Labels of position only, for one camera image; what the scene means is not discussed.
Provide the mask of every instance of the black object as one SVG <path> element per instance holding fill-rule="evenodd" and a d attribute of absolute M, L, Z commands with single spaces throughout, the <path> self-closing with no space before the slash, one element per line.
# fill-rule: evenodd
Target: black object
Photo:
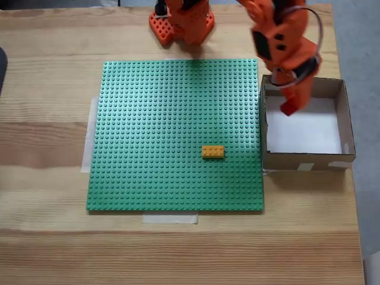
<path fill-rule="evenodd" d="M 156 6 L 154 7 L 154 12 L 159 17 L 167 16 L 167 8 L 165 0 L 158 0 Z"/>
<path fill-rule="evenodd" d="M 254 42 L 256 46 L 256 51 L 262 58 L 265 58 L 269 61 L 272 60 L 272 55 L 269 50 L 268 39 L 259 31 L 252 32 L 254 36 Z"/>
<path fill-rule="evenodd" d="M 2 83 L 4 82 L 5 71 L 7 70 L 8 59 L 4 50 L 0 47 L 0 94 Z"/>

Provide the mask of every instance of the orange bracket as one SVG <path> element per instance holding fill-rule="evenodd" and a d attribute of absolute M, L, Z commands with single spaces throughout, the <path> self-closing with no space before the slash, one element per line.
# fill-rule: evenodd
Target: orange bracket
<path fill-rule="evenodd" d="M 213 29 L 215 20 L 208 0 L 203 0 L 189 10 L 172 9 L 167 1 L 167 18 L 156 18 L 153 12 L 149 16 L 149 26 L 163 46 L 175 39 L 183 39 L 187 45 L 200 45 Z"/>

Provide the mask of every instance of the green lego baseplate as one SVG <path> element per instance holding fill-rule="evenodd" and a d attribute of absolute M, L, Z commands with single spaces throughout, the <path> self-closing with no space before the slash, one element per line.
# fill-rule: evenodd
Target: green lego baseplate
<path fill-rule="evenodd" d="M 203 159 L 223 145 L 223 159 Z M 105 62 L 88 210 L 263 210 L 255 59 Z"/>

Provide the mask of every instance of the wooden table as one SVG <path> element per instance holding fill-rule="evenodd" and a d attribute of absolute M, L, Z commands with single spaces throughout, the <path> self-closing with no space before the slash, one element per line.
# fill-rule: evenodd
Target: wooden table
<path fill-rule="evenodd" d="M 322 77 L 340 77 L 330 5 Z M 104 61 L 254 58 L 242 7 L 215 6 L 200 48 L 162 48 L 150 8 L 0 12 L 9 57 L 0 97 L 0 279 L 4 284 L 363 284 L 352 172 L 264 176 L 265 213 L 202 212 L 142 224 L 89 215 L 81 173 Z M 310 20 L 307 30 L 316 39 Z M 260 62 L 260 73 L 266 73 Z"/>

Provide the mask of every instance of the white tape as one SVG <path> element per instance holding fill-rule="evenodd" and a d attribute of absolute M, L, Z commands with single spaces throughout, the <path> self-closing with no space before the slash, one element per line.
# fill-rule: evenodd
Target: white tape
<path fill-rule="evenodd" d="M 348 143 L 344 144 L 344 153 L 345 154 L 350 154 L 350 147 Z"/>
<path fill-rule="evenodd" d="M 342 167 L 342 168 L 348 168 L 350 167 L 349 162 L 345 161 L 333 161 L 328 164 L 329 166 L 334 166 L 334 167 Z"/>
<path fill-rule="evenodd" d="M 88 114 L 87 132 L 85 134 L 82 169 L 81 169 L 81 172 L 85 172 L 85 173 L 90 173 L 90 169 L 91 169 L 98 102 L 99 102 L 99 97 L 94 97 L 91 99 L 90 113 Z"/>
<path fill-rule="evenodd" d="M 144 211 L 143 223 L 196 224 L 197 211 Z"/>
<path fill-rule="evenodd" d="M 297 171 L 310 171 L 314 166 L 314 163 L 300 163 Z"/>

